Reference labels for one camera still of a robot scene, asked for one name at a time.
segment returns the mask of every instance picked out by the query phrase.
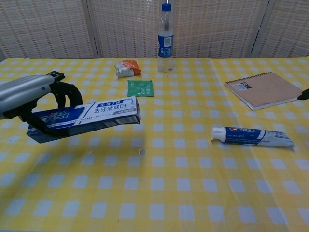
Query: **spiral binding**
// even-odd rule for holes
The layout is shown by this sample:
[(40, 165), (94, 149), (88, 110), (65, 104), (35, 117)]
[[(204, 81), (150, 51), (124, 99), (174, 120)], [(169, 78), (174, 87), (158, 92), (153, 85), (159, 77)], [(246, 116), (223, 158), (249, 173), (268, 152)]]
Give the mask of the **spiral binding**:
[(234, 81), (227, 81), (226, 83), (227, 83), (227, 84), (230, 84), (230, 83), (234, 83), (234, 82), (238, 82), (238, 81), (242, 81), (242, 80), (247, 80), (247, 79), (255, 78), (255, 77), (257, 77), (257, 76), (264, 76), (264, 75), (269, 74), (269, 73), (271, 73), (271, 72), (261, 73), (261, 74), (258, 74), (258, 75), (249, 76), (249, 77), (245, 77), (245, 78), (238, 79), (238, 80), (234, 80)]

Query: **notebook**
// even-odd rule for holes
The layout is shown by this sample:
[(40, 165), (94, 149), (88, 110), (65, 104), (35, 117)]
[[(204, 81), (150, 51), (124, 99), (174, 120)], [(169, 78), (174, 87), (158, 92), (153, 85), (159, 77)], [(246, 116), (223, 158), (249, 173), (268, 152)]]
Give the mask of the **notebook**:
[(294, 101), (302, 92), (273, 72), (228, 81), (225, 86), (252, 110)]

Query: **orange snack package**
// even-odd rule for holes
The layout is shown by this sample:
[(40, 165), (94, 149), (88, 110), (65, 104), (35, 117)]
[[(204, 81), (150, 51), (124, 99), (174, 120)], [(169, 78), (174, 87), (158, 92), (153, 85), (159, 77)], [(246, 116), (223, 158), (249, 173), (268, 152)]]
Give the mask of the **orange snack package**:
[(135, 60), (123, 60), (115, 63), (116, 76), (126, 77), (126, 76), (136, 76), (141, 73), (137, 62)]

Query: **green packet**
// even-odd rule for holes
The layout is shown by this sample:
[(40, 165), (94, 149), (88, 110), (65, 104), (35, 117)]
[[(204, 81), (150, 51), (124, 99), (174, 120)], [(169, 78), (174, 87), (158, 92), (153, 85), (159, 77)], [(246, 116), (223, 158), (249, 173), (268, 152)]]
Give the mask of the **green packet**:
[(153, 81), (132, 81), (128, 80), (128, 92), (127, 96), (150, 96), (153, 97), (154, 87)]

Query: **plastic water bottle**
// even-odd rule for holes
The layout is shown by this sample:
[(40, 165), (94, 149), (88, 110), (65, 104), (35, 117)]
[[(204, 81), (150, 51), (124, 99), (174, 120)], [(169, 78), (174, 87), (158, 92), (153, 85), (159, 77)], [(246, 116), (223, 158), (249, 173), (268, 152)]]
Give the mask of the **plastic water bottle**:
[(160, 72), (167, 72), (173, 68), (174, 25), (170, 3), (162, 4), (158, 33), (157, 67)]

